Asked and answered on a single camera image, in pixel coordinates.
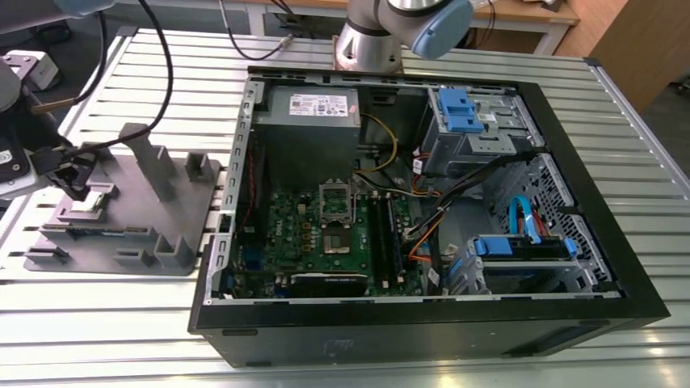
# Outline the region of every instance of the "gray robot arm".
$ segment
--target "gray robot arm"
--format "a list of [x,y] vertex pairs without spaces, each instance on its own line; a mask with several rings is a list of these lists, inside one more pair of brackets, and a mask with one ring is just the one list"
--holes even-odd
[[398,70],[400,44],[424,59],[445,54],[472,21],[468,0],[349,0],[334,58],[342,70]]
[[[0,0],[0,33],[83,17],[113,4],[114,0]],[[63,146],[63,139],[49,121],[34,116],[29,108],[30,101],[21,93],[21,81],[0,61],[0,197],[14,198],[55,184],[71,198],[79,199],[86,193],[81,177],[87,177],[94,157],[85,155],[78,158],[47,181],[35,161],[39,166],[58,165],[59,161],[49,160],[49,152],[45,153],[47,158],[42,158],[37,151],[58,149]]]
[[57,20],[82,18],[113,4],[114,0],[0,0],[0,34]]

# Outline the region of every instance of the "metal work surface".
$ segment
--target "metal work surface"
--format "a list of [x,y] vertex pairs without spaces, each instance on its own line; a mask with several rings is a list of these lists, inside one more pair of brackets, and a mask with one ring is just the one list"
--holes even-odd
[[[166,35],[176,92],[150,142],[168,147],[172,157],[178,151],[202,150],[225,166],[249,63],[229,49],[224,35]],[[250,55],[276,43],[270,38],[238,40]],[[158,110],[165,67],[154,32],[117,37],[109,58],[96,97],[71,109],[59,128],[75,143],[114,138],[126,121],[148,123]],[[330,59],[329,41],[297,40],[261,64],[329,69]],[[541,85],[672,316],[544,358],[232,369],[204,340],[186,333],[197,271],[186,277],[164,277],[23,270],[23,257],[14,252],[35,241],[35,227],[59,198],[57,191],[46,190],[15,200],[0,222],[0,385],[687,385],[690,201],[684,196],[690,190],[608,77],[579,59],[504,53],[453,52],[437,61],[421,61],[404,51],[402,65],[409,74]],[[214,198],[217,204],[220,191]],[[212,209],[208,226],[216,224]]]

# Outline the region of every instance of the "red wire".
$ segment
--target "red wire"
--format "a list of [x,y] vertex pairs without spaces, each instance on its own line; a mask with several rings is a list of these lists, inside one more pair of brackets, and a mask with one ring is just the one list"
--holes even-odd
[[246,224],[246,220],[249,219],[250,208],[254,207],[254,158],[249,150],[249,208],[246,209],[246,213],[244,214],[244,219],[241,220],[241,226],[238,227],[238,231],[244,230],[244,225]]
[[543,221],[541,221],[541,218],[539,217],[539,213],[535,210],[532,210],[531,211],[531,215],[535,218],[536,228],[539,228],[539,233],[541,235],[547,235],[548,234],[548,229],[547,229],[545,225],[543,225]]

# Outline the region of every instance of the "wire bundle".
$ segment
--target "wire bundle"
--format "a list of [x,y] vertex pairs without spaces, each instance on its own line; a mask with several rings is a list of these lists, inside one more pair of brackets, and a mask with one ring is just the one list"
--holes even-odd
[[461,195],[464,191],[469,188],[480,184],[491,174],[508,163],[512,162],[524,162],[531,160],[536,155],[535,151],[528,151],[521,154],[515,154],[509,156],[501,156],[491,160],[487,164],[469,171],[463,177],[460,177],[451,188],[445,190],[445,192],[440,195],[438,199],[434,202],[434,212],[424,218],[416,226],[412,227],[410,230],[406,231],[406,234],[414,234],[424,227],[428,227],[421,238],[417,240],[412,250],[408,254],[408,259],[425,261],[424,257],[416,256],[416,251],[422,244],[422,241],[428,238],[433,230],[437,228],[440,224],[440,220],[445,214],[447,209],[449,208],[452,201],[456,196]]

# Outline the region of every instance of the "yellow wire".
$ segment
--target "yellow wire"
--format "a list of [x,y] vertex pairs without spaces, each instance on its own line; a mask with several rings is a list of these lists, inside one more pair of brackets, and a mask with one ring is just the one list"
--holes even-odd
[[385,161],[384,164],[381,164],[380,166],[377,166],[377,167],[374,167],[372,169],[368,169],[368,170],[354,170],[354,172],[358,172],[358,173],[374,172],[374,171],[380,170],[381,168],[386,167],[394,161],[394,156],[397,155],[397,139],[394,138],[394,134],[392,133],[392,129],[389,129],[388,125],[385,125],[384,122],[377,117],[373,117],[373,116],[370,116],[366,113],[361,113],[361,116],[365,116],[370,120],[373,120],[382,127],[385,132],[388,133],[389,139],[392,140],[392,153],[389,154],[389,158],[388,158],[388,160]]

